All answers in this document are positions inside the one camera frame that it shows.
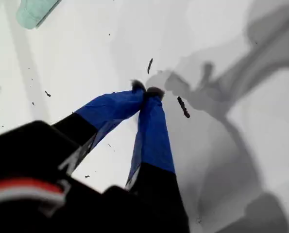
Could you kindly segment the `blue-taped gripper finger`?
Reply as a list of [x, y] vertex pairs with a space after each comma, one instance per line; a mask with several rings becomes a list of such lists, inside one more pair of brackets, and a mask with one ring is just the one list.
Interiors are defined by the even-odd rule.
[[180, 195], [170, 148], [164, 91], [150, 87], [138, 117], [127, 186], [139, 203], [141, 220], [150, 232], [188, 233], [188, 217]]
[[98, 96], [53, 124], [59, 139], [52, 149], [69, 155], [79, 147], [89, 153], [122, 121], [135, 115], [144, 103], [145, 86], [132, 81], [131, 90]]

